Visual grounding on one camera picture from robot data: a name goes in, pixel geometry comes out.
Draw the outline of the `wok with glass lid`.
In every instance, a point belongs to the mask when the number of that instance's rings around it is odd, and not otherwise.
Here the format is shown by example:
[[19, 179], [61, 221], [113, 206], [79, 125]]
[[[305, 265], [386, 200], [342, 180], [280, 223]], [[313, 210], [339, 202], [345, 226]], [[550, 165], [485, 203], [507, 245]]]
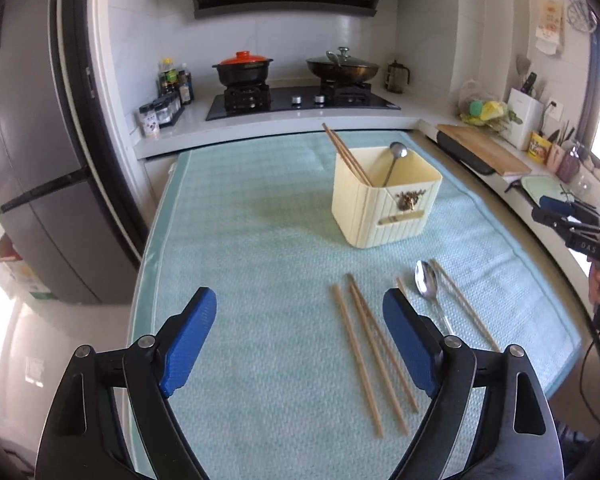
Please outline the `wok with glass lid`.
[[306, 65], [314, 76], [340, 84], [370, 81], [379, 70], [378, 64], [350, 55], [348, 47], [339, 47], [337, 52], [327, 50], [322, 56], [308, 58]]

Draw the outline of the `white knife block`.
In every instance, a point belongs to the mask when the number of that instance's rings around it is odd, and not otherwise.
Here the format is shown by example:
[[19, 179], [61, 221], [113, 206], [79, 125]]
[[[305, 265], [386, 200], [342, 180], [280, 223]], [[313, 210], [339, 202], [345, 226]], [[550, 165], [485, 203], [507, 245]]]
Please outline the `white knife block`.
[[502, 137], [518, 151], [527, 151], [531, 133], [538, 132], [544, 105], [517, 89], [509, 92], [508, 108], [515, 114], [502, 132]]

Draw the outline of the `bag with sponges on rack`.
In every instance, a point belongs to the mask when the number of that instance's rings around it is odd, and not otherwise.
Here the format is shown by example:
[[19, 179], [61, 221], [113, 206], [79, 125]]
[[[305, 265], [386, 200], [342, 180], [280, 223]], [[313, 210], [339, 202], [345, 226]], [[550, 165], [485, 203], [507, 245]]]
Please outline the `bag with sponges on rack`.
[[522, 124], [521, 118], [503, 101], [483, 88], [480, 82], [468, 80], [458, 90], [460, 120], [477, 128], [489, 128], [497, 133]]

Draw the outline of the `hanging wall calendar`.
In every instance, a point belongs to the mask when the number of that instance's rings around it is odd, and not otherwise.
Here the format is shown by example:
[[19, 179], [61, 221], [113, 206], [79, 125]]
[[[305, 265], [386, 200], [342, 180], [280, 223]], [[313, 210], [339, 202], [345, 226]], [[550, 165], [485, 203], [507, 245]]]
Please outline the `hanging wall calendar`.
[[562, 0], [539, 0], [539, 14], [535, 26], [535, 47], [547, 56], [562, 50], [564, 34], [564, 3]]

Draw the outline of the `dark glass kettle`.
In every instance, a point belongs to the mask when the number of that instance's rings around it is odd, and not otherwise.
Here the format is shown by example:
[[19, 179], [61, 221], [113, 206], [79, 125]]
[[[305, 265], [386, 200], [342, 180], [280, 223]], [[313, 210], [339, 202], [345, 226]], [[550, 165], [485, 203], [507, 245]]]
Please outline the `dark glass kettle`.
[[392, 93], [403, 93], [411, 81], [411, 71], [398, 60], [387, 66], [385, 88]]

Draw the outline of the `large steel spoon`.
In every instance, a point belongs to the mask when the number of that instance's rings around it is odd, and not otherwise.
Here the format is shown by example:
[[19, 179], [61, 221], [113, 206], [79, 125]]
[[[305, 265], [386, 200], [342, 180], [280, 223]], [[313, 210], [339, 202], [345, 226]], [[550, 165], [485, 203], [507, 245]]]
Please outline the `large steel spoon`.
[[422, 296], [422, 298], [427, 299], [436, 309], [446, 333], [448, 335], [454, 335], [454, 330], [449, 317], [446, 315], [438, 301], [438, 280], [432, 265], [425, 260], [418, 260], [415, 264], [414, 280], [419, 295]]

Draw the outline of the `black appliance under board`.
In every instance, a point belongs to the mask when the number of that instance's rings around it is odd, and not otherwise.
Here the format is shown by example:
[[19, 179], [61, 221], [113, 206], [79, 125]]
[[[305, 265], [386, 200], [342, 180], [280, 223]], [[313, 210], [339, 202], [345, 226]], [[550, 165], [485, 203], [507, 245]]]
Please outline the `black appliance under board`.
[[437, 133], [437, 144], [452, 159], [462, 162], [477, 174], [483, 176], [494, 174], [495, 170], [491, 166], [442, 131]]

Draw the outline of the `small steel spoon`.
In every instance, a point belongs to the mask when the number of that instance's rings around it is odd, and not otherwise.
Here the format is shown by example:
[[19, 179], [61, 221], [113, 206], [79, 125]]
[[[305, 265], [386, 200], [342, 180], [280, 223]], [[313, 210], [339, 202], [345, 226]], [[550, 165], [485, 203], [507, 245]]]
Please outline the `small steel spoon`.
[[393, 173], [394, 167], [396, 166], [396, 163], [399, 160], [404, 159], [408, 155], [408, 148], [401, 142], [392, 142], [389, 146], [389, 151], [392, 156], [392, 161], [389, 166], [389, 169], [387, 170], [384, 183], [382, 184], [382, 186], [384, 188], [389, 183], [389, 180], [392, 176], [392, 173]]

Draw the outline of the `yellow cup container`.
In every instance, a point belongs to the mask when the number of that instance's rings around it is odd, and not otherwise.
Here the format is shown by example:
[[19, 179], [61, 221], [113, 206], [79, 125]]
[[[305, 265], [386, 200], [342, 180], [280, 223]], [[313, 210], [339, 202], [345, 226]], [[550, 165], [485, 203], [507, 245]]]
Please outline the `yellow cup container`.
[[528, 157], [537, 164], [544, 165], [550, 154], [550, 149], [553, 143], [538, 132], [533, 131], [530, 134], [529, 145], [527, 150]]

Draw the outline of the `pink utensil cup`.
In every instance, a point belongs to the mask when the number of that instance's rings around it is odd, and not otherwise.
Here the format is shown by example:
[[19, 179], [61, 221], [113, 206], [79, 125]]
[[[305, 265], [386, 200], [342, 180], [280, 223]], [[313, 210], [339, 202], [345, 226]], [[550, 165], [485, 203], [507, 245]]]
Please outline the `pink utensil cup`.
[[557, 170], [565, 157], [565, 150], [557, 143], [553, 143], [548, 152], [547, 159], [545, 161], [546, 169], [551, 174], [556, 174]]

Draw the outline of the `cream utensil holder box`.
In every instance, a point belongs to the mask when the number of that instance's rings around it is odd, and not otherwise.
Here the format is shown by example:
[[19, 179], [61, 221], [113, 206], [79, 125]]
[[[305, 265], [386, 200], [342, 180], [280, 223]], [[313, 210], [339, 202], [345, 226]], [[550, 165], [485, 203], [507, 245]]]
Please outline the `cream utensil holder box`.
[[332, 216], [344, 239], [355, 248], [372, 248], [422, 234], [442, 185], [441, 172], [411, 148], [384, 188], [389, 149], [354, 148], [351, 153], [372, 184], [363, 183], [336, 157]]

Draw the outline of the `green silicone mat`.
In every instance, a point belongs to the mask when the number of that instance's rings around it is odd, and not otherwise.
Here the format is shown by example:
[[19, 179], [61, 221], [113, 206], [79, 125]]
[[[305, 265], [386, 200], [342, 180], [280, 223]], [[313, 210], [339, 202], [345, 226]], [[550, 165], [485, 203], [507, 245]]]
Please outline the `green silicone mat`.
[[534, 176], [529, 174], [520, 179], [520, 184], [524, 192], [531, 198], [532, 203], [539, 206], [543, 196], [560, 200], [561, 202], [571, 202], [574, 195], [561, 180], [554, 176]]

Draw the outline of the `purple soap bottle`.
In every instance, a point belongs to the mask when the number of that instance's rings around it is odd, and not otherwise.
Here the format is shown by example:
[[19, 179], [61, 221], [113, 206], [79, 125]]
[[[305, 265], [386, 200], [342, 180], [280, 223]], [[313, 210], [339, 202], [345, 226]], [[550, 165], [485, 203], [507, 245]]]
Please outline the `purple soap bottle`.
[[577, 145], [573, 145], [560, 163], [556, 176], [565, 184], [569, 184], [580, 170], [580, 155]]

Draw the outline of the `grey refrigerator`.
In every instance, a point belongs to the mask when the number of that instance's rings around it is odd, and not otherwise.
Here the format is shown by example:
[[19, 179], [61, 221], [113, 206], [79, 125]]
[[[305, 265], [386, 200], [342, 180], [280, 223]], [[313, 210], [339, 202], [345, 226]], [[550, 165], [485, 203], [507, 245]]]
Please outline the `grey refrigerator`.
[[132, 299], [146, 228], [102, 114], [87, 0], [0, 0], [0, 225], [43, 296]]

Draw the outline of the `white spice shaker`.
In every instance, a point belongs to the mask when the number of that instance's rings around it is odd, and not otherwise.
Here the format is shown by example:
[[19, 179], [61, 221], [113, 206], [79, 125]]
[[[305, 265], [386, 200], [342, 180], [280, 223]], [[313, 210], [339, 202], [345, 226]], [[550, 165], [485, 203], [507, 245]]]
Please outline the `white spice shaker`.
[[152, 104], [142, 105], [138, 109], [138, 120], [144, 136], [156, 136], [160, 132], [160, 125]]

